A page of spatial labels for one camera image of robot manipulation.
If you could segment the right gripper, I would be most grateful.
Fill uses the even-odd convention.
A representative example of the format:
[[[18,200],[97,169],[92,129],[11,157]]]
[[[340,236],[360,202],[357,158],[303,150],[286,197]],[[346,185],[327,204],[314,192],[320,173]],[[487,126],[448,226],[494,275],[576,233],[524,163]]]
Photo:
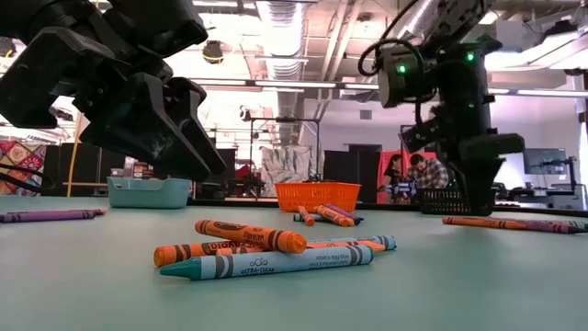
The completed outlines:
[[[494,206],[495,190],[492,187],[503,159],[503,154],[518,154],[524,150],[524,138],[517,133],[499,133],[478,118],[474,108],[459,115],[446,105],[431,107],[428,120],[402,131],[399,138],[403,147],[415,153],[434,145],[437,154],[452,163],[462,201],[469,215],[490,215]],[[481,164],[481,201],[477,179]]]

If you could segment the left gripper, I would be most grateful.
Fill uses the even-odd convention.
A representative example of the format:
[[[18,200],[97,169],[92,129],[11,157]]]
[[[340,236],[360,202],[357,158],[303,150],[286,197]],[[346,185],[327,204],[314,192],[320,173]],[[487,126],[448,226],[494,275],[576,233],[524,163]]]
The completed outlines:
[[[171,29],[44,27],[2,77],[1,112],[19,128],[53,128],[51,104],[73,97],[90,121],[84,143],[202,181],[208,167],[169,116],[172,49]]]

